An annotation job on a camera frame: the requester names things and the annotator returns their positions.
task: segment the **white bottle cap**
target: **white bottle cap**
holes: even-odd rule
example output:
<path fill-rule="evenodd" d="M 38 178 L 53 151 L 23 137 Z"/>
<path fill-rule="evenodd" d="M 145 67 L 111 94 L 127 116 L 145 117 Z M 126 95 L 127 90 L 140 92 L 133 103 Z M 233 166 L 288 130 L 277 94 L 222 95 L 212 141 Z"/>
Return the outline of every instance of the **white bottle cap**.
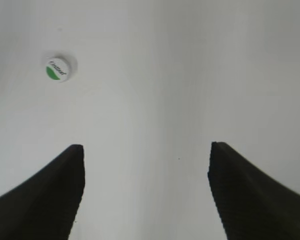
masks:
<path fill-rule="evenodd" d="M 70 64 L 60 57 L 50 58 L 45 64 L 46 74 L 55 82 L 67 81 L 71 76 Z"/>

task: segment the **black foam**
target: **black foam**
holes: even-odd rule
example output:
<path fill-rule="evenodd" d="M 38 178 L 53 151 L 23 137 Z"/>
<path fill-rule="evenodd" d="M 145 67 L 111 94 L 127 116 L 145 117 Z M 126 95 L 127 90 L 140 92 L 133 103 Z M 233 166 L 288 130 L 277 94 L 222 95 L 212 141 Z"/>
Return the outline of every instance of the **black foam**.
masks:
<path fill-rule="evenodd" d="M 0 240 L 68 239 L 84 187 L 84 149 L 71 145 L 0 197 Z"/>
<path fill-rule="evenodd" d="M 300 195 L 226 143 L 212 143 L 208 179 L 228 240 L 300 240 Z"/>

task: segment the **white surface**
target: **white surface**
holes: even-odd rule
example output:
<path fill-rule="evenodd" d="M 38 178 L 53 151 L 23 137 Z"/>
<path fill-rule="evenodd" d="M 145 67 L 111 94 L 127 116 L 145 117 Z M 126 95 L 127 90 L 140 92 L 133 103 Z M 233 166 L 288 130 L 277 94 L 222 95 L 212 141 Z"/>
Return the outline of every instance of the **white surface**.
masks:
<path fill-rule="evenodd" d="M 79 143 L 71 240 L 225 240 L 211 141 L 300 193 L 300 0 L 0 0 L 0 195 Z"/>

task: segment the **white background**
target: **white background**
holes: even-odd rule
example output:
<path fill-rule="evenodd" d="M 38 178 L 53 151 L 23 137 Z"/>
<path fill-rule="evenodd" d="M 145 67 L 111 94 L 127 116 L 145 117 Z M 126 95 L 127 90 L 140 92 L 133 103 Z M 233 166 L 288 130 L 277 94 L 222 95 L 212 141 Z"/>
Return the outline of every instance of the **white background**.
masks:
<path fill-rule="evenodd" d="M 300 193 L 300 0 L 0 0 L 0 195 L 83 144 L 71 240 L 225 240 L 211 141 Z"/>

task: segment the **logo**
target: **logo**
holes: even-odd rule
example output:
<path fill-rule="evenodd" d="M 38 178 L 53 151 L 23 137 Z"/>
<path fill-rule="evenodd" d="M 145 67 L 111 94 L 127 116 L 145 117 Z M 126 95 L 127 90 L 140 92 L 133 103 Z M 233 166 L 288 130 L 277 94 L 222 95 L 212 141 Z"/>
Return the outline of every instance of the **logo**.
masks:
<path fill-rule="evenodd" d="M 46 73 L 53 80 L 65 81 L 68 78 L 69 67 L 60 58 L 54 58 L 46 64 Z"/>

